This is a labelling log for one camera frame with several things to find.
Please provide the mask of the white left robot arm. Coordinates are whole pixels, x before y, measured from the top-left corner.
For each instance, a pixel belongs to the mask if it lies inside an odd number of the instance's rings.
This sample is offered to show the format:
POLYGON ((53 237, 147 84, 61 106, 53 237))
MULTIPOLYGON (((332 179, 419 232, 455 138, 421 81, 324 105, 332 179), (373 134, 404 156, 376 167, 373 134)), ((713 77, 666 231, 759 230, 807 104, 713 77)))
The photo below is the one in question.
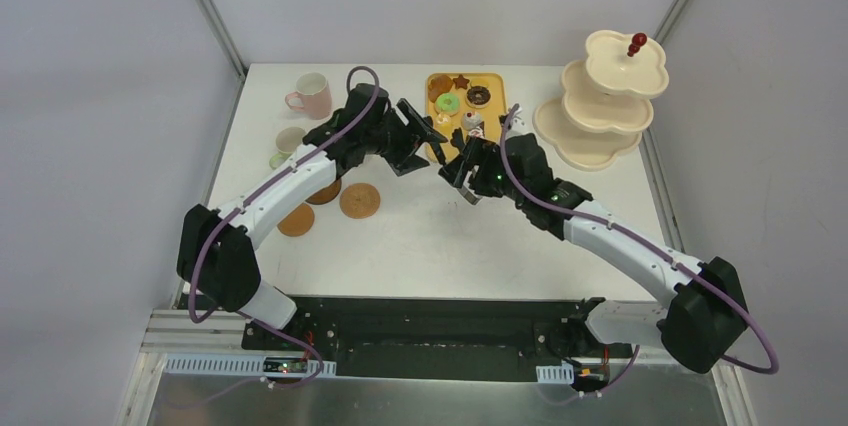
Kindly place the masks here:
POLYGON ((439 150, 446 137, 409 102, 360 83, 344 107, 309 131, 282 166, 252 189, 216 208, 192 207, 184 216, 177 275, 227 312, 267 324, 281 350, 297 348, 305 324, 295 302, 261 277, 256 250, 306 200, 331 186, 368 155, 384 159, 398 176, 428 166, 424 144, 439 150))

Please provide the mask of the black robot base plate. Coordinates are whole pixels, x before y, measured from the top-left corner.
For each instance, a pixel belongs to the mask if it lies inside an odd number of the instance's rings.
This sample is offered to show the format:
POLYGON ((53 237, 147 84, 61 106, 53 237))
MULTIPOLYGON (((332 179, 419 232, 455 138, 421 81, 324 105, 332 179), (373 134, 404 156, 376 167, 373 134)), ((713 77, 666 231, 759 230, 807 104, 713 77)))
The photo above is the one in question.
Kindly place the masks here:
POLYGON ((285 338, 255 323, 245 350, 300 353, 309 343, 342 377, 531 382, 542 366, 627 360, 582 325, 599 299, 484 301, 297 296, 285 338))

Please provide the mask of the white cupcake with cherry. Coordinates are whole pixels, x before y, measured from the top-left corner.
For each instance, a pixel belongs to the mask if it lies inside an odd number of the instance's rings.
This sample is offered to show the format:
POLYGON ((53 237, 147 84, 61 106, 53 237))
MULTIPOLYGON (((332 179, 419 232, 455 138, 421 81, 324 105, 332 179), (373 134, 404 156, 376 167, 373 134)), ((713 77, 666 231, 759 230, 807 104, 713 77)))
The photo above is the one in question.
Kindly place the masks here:
POLYGON ((464 131, 472 131, 483 122, 482 115, 477 110, 469 110, 460 118, 460 126, 464 131))

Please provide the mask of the chocolate cake slice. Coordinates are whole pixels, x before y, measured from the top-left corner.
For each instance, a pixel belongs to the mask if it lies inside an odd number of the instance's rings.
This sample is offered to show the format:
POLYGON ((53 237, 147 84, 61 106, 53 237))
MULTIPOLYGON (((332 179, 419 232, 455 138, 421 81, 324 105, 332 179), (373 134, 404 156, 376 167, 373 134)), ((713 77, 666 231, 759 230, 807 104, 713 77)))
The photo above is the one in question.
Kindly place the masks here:
POLYGON ((483 131, 482 129, 480 129, 480 128, 475 128, 475 129, 473 129, 473 130, 470 130, 470 131, 468 132, 468 136, 469 136, 469 137, 474 137, 474 138, 481 138, 481 139, 485 139, 485 138, 486 138, 484 131, 483 131))

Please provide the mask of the metal tongs with black tips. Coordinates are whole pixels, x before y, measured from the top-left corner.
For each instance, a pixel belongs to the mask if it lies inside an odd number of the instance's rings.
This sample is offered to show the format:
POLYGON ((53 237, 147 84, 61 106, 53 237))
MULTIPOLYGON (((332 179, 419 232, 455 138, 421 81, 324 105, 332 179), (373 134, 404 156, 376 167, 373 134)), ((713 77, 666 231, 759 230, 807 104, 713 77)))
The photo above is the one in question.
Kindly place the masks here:
MULTIPOLYGON (((464 149, 465 140, 461 128, 456 128, 453 130, 450 144, 453 145, 459 153, 462 152, 462 150, 464 149)), ((476 196, 471 190, 468 189, 467 186, 459 187, 458 192, 472 206, 476 205, 480 201, 480 197, 476 196)))

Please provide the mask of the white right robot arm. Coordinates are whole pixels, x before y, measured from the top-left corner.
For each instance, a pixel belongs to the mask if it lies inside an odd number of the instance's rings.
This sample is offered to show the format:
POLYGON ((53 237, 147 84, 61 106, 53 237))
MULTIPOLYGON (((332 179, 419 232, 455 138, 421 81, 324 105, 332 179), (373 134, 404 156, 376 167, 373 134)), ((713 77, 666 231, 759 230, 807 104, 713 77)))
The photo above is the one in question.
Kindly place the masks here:
POLYGON ((746 330, 747 308, 735 267, 708 262, 646 239, 618 221, 581 187, 554 176, 534 135, 507 139, 508 150, 456 132, 459 153, 439 174, 474 197, 508 198, 536 228, 579 246, 646 290, 648 302, 592 298, 567 330, 583 356, 605 344, 664 348, 682 366, 708 372, 746 330))

